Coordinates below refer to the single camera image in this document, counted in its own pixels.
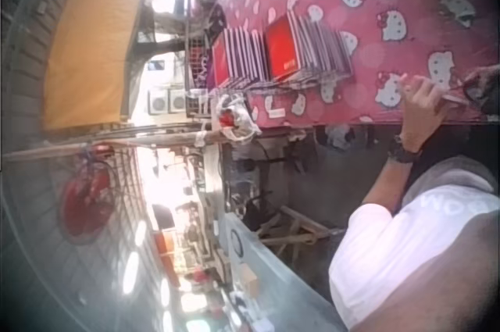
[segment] wristwatch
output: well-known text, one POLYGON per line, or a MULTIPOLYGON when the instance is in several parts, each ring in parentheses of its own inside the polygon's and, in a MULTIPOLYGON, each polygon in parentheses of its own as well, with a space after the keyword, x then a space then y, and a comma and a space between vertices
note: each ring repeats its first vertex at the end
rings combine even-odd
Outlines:
POLYGON ((394 138, 392 138, 391 143, 389 144, 389 158, 403 164, 415 162, 420 157, 421 153, 421 151, 410 152, 405 150, 401 141, 401 137, 399 137, 399 135, 395 135, 394 138))

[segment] red fan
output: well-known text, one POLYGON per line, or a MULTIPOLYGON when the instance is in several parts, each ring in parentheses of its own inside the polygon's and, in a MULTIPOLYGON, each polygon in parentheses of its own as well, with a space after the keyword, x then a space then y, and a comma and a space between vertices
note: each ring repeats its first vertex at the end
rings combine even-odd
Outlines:
POLYGON ((77 245, 92 242, 115 210, 109 165, 90 162, 64 189, 61 228, 77 245))

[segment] white plastic bag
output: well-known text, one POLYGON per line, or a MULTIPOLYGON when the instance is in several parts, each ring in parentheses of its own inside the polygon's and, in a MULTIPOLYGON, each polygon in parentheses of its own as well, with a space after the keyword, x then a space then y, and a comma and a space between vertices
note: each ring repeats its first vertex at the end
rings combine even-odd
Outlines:
POLYGON ((247 144, 254 136, 262 134, 262 131, 250 117, 242 94, 224 94, 220 97, 216 106, 217 118, 219 119, 227 111, 233 117, 234 126, 223 127, 222 133, 232 142, 247 144))

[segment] red book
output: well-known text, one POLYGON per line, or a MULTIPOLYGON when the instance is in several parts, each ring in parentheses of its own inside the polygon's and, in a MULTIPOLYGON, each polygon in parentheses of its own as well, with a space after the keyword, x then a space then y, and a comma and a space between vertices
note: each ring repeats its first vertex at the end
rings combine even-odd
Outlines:
POLYGON ((270 74, 276 80, 283 80, 299 68, 295 37, 288 16, 282 16, 271 23, 265 32, 269 51, 270 74))
POLYGON ((227 46, 225 32, 222 31, 213 44, 213 63, 216 78, 216 86, 219 87, 230 79, 229 60, 227 58, 227 46))

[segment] book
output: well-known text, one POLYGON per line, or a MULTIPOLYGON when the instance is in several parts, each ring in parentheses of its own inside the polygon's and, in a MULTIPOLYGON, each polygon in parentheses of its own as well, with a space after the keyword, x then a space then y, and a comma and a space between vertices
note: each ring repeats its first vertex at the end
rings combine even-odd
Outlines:
POLYGON ((213 48, 216 86, 303 89, 351 77, 342 36, 324 23, 289 11, 263 31, 224 29, 213 48))

